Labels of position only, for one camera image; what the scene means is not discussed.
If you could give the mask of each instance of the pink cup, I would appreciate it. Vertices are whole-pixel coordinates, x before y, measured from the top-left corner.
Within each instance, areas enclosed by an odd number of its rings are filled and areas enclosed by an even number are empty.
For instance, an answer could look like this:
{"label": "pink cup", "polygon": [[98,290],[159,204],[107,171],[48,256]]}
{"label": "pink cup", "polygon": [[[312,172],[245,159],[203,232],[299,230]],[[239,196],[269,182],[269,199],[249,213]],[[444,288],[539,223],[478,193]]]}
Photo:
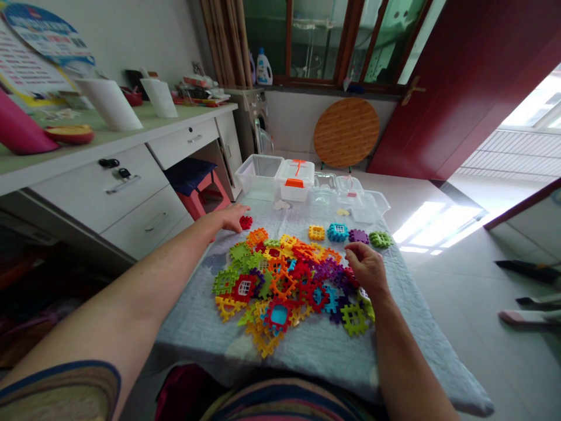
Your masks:
{"label": "pink cup", "polygon": [[0,143],[16,155],[45,153],[60,148],[43,129],[0,89]]}

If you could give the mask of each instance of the white desk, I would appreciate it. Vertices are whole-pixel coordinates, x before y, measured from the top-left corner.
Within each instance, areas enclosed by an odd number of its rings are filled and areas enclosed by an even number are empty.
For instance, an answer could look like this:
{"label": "white desk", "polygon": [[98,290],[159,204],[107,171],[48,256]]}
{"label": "white desk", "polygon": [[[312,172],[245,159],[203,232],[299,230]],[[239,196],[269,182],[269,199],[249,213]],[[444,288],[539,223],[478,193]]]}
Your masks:
{"label": "white desk", "polygon": [[[31,156],[0,145],[0,208],[71,246],[86,244],[82,252],[113,254],[130,265],[193,222],[163,170],[187,156],[214,162],[235,201],[241,186],[234,173],[242,163],[236,104],[178,106],[172,119],[156,117],[150,103],[133,109],[144,128],[130,132],[112,132],[93,110],[73,120],[38,120],[42,126],[91,125],[95,138],[87,145]],[[102,158],[120,166],[103,168]],[[120,178],[119,168],[127,168],[133,182]]]}

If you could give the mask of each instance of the poster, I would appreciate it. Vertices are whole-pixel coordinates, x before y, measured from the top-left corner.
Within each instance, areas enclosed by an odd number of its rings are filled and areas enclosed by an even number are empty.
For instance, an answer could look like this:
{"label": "poster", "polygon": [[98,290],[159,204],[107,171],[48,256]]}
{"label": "poster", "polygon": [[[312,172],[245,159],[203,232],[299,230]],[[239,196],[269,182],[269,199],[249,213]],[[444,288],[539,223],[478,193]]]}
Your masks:
{"label": "poster", "polygon": [[59,67],[30,50],[3,19],[0,19],[0,82],[30,107],[62,104],[58,91],[77,90]]}
{"label": "poster", "polygon": [[39,54],[78,73],[90,73],[94,55],[68,22],[44,9],[9,4],[3,11],[8,25]]}

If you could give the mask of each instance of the curtain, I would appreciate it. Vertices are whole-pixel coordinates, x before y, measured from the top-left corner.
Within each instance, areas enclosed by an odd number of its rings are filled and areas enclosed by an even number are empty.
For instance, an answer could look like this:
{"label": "curtain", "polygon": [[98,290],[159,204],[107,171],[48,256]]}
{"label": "curtain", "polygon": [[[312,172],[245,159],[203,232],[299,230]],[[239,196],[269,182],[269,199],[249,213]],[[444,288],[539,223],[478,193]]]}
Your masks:
{"label": "curtain", "polygon": [[243,0],[200,0],[218,83],[253,88]]}

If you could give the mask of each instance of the red door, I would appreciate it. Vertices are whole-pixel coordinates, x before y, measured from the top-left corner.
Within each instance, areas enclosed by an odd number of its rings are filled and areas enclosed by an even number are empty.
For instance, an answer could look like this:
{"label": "red door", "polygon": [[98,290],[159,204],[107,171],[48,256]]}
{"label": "red door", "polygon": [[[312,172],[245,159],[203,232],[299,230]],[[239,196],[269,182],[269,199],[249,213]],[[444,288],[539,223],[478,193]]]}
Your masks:
{"label": "red door", "polygon": [[368,172],[446,180],[561,63],[561,1],[448,0]]}

